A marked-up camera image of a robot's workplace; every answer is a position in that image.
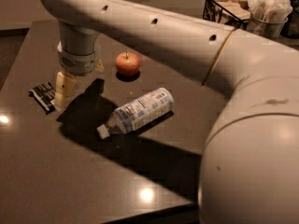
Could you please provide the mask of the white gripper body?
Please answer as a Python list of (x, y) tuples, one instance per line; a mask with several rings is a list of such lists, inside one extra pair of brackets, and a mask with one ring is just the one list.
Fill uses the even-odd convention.
[(62, 68), (74, 76), (90, 74), (100, 61), (99, 33), (60, 21), (59, 34), (57, 50)]

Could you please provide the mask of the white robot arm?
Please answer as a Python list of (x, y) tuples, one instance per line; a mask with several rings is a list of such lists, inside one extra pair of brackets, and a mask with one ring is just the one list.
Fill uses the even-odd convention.
[(100, 32), (228, 97), (201, 160), (203, 224), (299, 224), (298, 50), (124, 0), (41, 2), (60, 23), (70, 73), (92, 71), (81, 34)]

